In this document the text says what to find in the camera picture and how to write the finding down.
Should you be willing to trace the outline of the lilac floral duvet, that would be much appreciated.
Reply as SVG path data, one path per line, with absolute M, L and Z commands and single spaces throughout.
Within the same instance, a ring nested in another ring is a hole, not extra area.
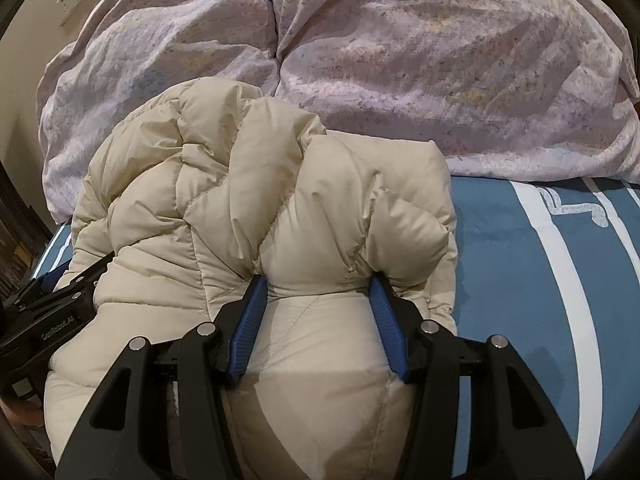
M 205 76 L 432 140 L 459 176 L 639 179 L 634 52 L 601 0 L 101 0 L 37 90 L 53 219 L 121 120 Z

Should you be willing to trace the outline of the beige quilted down jacket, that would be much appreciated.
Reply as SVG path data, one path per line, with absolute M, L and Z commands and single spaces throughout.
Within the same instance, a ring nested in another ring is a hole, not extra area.
M 366 292 L 384 273 L 454 328 L 456 212 L 433 142 L 327 129 L 249 84 L 177 84 L 120 122 L 89 164 L 66 280 L 104 256 L 96 317 L 55 352 L 43 411 L 61 456 L 131 338 L 177 339 L 240 299 L 269 302 L 224 400 L 250 479 L 389 479 L 413 391 L 388 367 Z

